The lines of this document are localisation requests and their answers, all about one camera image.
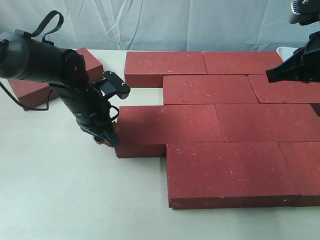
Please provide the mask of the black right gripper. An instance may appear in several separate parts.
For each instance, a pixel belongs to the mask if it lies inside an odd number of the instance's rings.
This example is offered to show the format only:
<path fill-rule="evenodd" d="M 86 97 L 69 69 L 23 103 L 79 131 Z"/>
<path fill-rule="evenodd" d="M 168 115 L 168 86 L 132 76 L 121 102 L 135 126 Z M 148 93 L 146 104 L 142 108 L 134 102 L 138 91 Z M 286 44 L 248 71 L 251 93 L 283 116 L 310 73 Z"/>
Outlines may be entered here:
<path fill-rule="evenodd" d="M 309 36 L 308 43 L 293 52 L 279 66 L 265 71 L 269 83 L 280 81 L 320 82 L 320 33 Z"/>

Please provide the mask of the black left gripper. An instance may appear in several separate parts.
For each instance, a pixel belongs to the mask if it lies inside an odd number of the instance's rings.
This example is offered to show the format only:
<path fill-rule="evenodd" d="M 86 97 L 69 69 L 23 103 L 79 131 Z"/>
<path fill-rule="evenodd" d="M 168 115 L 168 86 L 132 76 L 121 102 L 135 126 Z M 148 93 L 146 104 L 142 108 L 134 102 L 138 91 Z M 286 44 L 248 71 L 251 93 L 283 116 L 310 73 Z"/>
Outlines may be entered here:
<path fill-rule="evenodd" d="M 78 113 L 76 122 L 83 132 L 93 136 L 98 145 L 116 146 L 120 142 L 117 136 L 120 125 L 115 121 L 119 113 L 119 108 L 109 100 L 101 100 L 93 111 Z"/>

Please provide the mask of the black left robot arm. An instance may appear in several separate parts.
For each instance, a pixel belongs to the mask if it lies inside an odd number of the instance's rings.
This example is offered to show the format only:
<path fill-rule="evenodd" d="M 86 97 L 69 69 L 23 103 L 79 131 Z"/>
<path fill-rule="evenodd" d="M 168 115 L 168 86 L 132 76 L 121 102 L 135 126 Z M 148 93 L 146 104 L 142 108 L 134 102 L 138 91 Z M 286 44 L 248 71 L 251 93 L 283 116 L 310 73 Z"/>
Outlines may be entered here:
<path fill-rule="evenodd" d="M 75 50 L 33 40 L 26 32 L 2 32 L 0 76 L 48 84 L 83 132 L 111 147 L 119 143 L 109 98 L 121 95 L 125 83 L 111 71 L 104 73 L 104 79 L 90 83 L 85 59 Z"/>

